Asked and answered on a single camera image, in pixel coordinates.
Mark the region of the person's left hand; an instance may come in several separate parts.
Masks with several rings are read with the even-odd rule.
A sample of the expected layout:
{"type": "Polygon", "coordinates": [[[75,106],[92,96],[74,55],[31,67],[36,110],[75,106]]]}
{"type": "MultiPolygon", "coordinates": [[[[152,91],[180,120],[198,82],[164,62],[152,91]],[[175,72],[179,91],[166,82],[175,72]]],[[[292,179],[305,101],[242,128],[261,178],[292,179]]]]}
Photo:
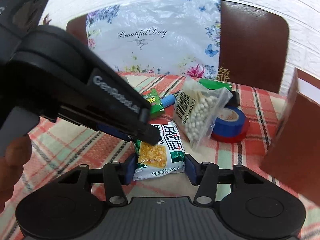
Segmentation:
{"type": "Polygon", "coordinates": [[[22,176],[24,165],[30,160],[32,154],[31,139],[28,134],[13,140],[1,157],[0,168],[0,205],[1,213],[6,202],[12,197],[14,186],[22,176]]]}

